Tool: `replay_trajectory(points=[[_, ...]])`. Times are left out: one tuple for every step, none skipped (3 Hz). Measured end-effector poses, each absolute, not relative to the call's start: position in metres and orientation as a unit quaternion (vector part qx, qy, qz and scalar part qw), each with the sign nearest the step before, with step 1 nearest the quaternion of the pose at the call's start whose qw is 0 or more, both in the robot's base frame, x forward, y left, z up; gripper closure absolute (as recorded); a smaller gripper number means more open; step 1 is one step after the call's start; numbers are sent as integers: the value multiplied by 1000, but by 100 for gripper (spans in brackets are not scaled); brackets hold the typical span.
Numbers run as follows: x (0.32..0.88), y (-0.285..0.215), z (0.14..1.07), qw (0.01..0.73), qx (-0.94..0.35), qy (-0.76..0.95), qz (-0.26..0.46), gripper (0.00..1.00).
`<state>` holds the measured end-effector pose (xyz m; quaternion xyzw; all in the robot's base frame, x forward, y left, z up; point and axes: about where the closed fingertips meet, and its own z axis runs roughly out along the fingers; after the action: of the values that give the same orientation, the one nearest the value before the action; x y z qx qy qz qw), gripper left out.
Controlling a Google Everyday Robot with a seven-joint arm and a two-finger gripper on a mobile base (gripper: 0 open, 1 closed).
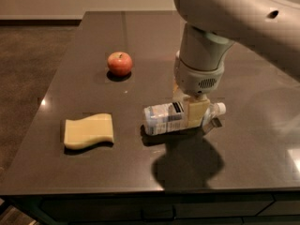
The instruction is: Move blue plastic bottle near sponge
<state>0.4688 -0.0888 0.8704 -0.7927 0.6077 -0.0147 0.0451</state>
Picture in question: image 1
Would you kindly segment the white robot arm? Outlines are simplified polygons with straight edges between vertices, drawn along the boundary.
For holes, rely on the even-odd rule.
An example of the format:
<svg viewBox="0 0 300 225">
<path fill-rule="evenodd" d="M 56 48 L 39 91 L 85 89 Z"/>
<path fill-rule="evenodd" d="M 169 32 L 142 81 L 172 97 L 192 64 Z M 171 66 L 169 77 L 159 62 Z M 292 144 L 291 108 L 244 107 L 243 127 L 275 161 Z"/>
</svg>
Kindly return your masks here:
<svg viewBox="0 0 300 225">
<path fill-rule="evenodd" d="M 183 93 L 214 91 L 226 52 L 238 42 L 294 79 L 300 77 L 300 4 L 288 0 L 173 0 L 186 21 L 176 55 L 175 80 Z"/>
</svg>

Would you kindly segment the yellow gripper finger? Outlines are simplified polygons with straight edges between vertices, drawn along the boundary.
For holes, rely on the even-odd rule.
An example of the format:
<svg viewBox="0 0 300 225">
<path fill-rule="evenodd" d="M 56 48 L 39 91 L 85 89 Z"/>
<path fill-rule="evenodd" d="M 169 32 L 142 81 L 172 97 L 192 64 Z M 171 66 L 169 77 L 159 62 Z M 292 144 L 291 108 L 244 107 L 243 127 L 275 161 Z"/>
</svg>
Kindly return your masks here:
<svg viewBox="0 0 300 225">
<path fill-rule="evenodd" d="M 177 82 L 173 82 L 173 90 L 172 90 L 172 100 L 173 101 L 184 101 L 188 98 L 188 95 L 186 95 L 178 86 Z"/>
<path fill-rule="evenodd" d="M 191 97 L 187 105 L 187 127 L 196 128 L 201 124 L 204 114 L 210 105 L 207 96 Z"/>
</svg>

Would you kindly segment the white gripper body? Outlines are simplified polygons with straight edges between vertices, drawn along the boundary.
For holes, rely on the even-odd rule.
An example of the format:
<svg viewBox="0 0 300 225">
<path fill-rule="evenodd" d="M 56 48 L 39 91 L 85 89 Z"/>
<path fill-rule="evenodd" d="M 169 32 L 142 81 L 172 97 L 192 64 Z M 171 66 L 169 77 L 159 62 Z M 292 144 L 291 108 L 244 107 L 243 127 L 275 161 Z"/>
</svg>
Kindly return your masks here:
<svg viewBox="0 0 300 225">
<path fill-rule="evenodd" d="M 211 93 L 218 88 L 223 73 L 223 61 L 220 62 L 220 66 L 215 70 L 201 71 L 185 65 L 180 59 L 180 52 L 176 53 L 174 79 L 184 94 L 199 97 L 202 94 Z"/>
</svg>

